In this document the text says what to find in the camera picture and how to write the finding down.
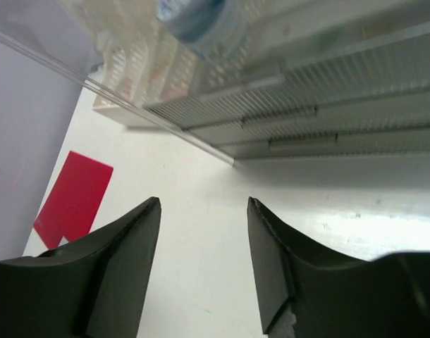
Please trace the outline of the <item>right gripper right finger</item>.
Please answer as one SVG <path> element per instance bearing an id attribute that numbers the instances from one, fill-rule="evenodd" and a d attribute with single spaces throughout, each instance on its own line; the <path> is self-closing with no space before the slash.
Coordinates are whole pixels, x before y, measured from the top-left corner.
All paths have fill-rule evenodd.
<path id="1" fill-rule="evenodd" d="M 247 228 L 268 337 L 430 337 L 430 251 L 345 255 L 250 198 Z"/>

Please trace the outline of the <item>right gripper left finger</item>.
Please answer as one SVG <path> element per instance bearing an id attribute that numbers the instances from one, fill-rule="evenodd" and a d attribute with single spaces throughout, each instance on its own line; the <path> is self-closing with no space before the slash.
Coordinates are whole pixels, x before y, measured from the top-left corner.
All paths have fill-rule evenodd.
<path id="1" fill-rule="evenodd" d="M 136 337 L 160 222 L 152 197 L 73 242 L 0 261 L 0 337 Z"/>

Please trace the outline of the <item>clear acrylic storage box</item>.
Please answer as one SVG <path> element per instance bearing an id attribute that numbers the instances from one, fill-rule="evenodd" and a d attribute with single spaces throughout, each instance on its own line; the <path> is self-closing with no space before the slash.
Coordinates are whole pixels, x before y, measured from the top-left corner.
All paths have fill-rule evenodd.
<path id="1" fill-rule="evenodd" d="M 86 1 L 0 1 L 0 42 L 130 130 L 229 162 L 430 153 L 430 1 L 262 1 L 239 78 L 138 107 L 104 85 Z"/>

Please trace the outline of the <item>blue lidded jar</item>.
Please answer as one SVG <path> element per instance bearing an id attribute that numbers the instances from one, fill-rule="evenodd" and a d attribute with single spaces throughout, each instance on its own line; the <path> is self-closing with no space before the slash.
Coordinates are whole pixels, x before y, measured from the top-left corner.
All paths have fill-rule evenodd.
<path id="1" fill-rule="evenodd" d="M 248 20 L 236 1 L 160 1 L 158 21 L 199 59 L 221 64 L 243 43 Z"/>

